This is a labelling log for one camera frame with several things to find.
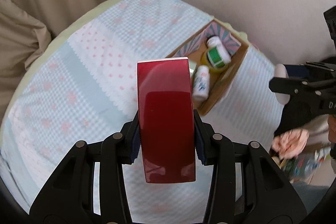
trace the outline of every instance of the red tape roll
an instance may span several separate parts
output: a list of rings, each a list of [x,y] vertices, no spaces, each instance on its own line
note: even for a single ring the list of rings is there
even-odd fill
[[[138,62],[137,76],[146,182],[195,181],[194,117],[188,58]]]

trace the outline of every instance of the screw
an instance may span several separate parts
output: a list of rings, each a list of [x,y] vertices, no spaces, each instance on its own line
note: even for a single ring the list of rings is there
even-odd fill
[[[216,133],[216,134],[212,135],[212,138],[219,141],[219,140],[223,139],[223,136],[221,134]]]
[[[258,143],[258,142],[251,142],[251,146],[253,147],[253,148],[259,148],[259,146],[260,146],[260,144]]]
[[[81,148],[81,147],[83,147],[85,145],[85,142],[84,141],[78,141],[78,142],[76,142],[76,146],[78,147],[78,148]]]
[[[116,140],[121,139],[123,137],[123,135],[120,132],[114,133],[112,136]]]

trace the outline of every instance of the bed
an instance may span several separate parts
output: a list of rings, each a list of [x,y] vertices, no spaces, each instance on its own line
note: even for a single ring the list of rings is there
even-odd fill
[[[181,0],[108,0],[51,42],[19,84],[0,132],[0,176],[27,213],[76,141],[101,141],[132,120],[137,111],[137,61],[166,57],[212,19]],[[232,141],[258,140],[269,149],[282,113],[268,90],[273,73],[273,64],[250,46],[228,95],[203,121]],[[196,169],[192,183],[147,184],[141,153],[133,165],[123,166],[133,221],[201,222],[212,167],[197,160]],[[237,165],[236,198],[241,193]]]

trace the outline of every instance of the hand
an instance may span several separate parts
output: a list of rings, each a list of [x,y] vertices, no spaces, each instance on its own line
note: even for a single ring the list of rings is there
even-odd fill
[[[328,125],[329,125],[329,141],[332,143],[336,143],[336,117],[329,115],[328,118]]]

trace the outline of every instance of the open box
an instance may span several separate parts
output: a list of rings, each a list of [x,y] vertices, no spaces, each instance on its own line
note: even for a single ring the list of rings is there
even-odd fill
[[[197,109],[201,116],[206,115],[231,86],[242,61],[245,58],[249,44],[243,41],[234,32],[228,30],[223,22],[214,19],[167,56],[186,56],[190,60],[196,62],[197,66],[199,66],[201,65],[201,57],[207,50],[207,38],[214,35],[220,37],[222,44],[231,55],[231,63],[229,63],[227,69],[222,73],[210,73],[210,91],[208,99],[201,103],[193,101],[194,109]]]

